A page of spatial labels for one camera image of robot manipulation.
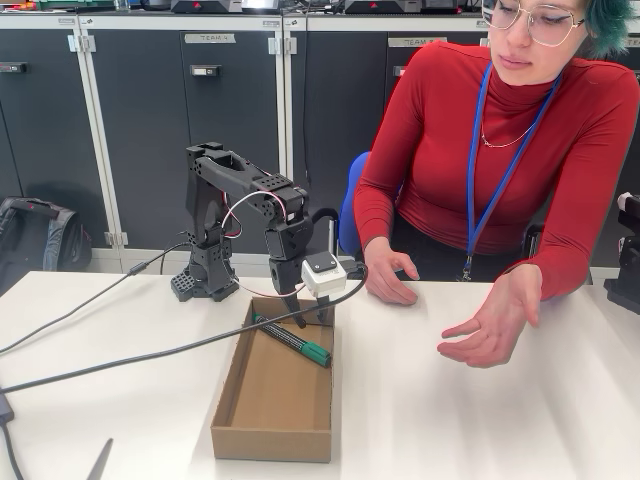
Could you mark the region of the person's left hand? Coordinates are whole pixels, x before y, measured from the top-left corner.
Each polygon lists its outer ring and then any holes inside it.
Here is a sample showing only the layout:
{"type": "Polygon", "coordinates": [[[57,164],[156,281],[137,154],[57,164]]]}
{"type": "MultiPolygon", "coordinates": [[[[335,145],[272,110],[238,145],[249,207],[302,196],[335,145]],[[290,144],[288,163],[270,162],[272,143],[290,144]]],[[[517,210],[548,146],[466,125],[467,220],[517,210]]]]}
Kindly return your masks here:
{"type": "Polygon", "coordinates": [[[472,318],[442,333],[437,351],[470,367],[507,363],[524,327],[538,325],[541,287],[541,270],[533,264],[501,275],[472,318]]]}

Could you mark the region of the person's right hand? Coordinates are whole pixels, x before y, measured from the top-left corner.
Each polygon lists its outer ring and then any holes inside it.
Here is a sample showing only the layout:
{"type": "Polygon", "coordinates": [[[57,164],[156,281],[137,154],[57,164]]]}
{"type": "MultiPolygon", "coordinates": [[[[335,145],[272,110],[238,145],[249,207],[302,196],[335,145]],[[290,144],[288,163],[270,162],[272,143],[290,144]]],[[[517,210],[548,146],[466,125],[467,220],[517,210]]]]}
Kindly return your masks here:
{"type": "Polygon", "coordinates": [[[404,272],[410,280],[418,280],[419,274],[410,257],[391,249],[386,237],[371,239],[364,249],[368,269],[366,289],[380,300],[390,304],[413,305],[418,296],[398,278],[396,271],[404,272]]]}

